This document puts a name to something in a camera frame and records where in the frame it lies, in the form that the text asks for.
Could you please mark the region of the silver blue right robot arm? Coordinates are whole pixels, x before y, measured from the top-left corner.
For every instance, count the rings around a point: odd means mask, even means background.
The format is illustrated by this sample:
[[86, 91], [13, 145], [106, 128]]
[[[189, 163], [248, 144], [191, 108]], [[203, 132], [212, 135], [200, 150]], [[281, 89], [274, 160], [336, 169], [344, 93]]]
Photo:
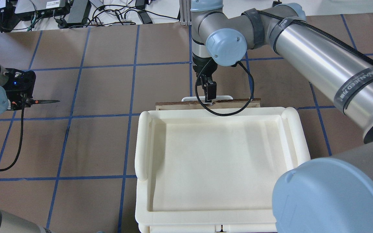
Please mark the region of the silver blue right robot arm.
[[279, 233], [373, 233], [373, 59], [306, 23], [296, 3], [249, 9], [227, 18], [222, 0], [193, 0], [196, 85], [216, 97], [217, 65], [242, 65], [249, 49], [269, 45], [364, 131], [364, 144], [316, 158], [275, 183]]

